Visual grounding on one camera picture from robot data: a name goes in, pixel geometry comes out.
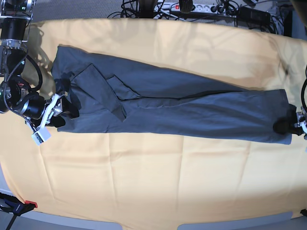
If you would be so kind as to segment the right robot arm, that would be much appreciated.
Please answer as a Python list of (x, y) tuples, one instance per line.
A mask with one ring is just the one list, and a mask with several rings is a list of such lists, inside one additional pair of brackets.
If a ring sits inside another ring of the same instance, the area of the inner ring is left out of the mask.
[[(63, 114), (74, 119), (79, 116), (76, 106), (61, 91), (44, 99), (39, 94), (43, 75), (37, 63), (29, 56), (24, 35), (30, 32), (34, 0), (2, 0), (0, 2), (0, 112), (11, 111), (22, 117), (33, 131), (43, 126), (62, 127)], [(31, 87), (21, 77), (25, 62), (29, 61), (38, 75), (38, 84)]]

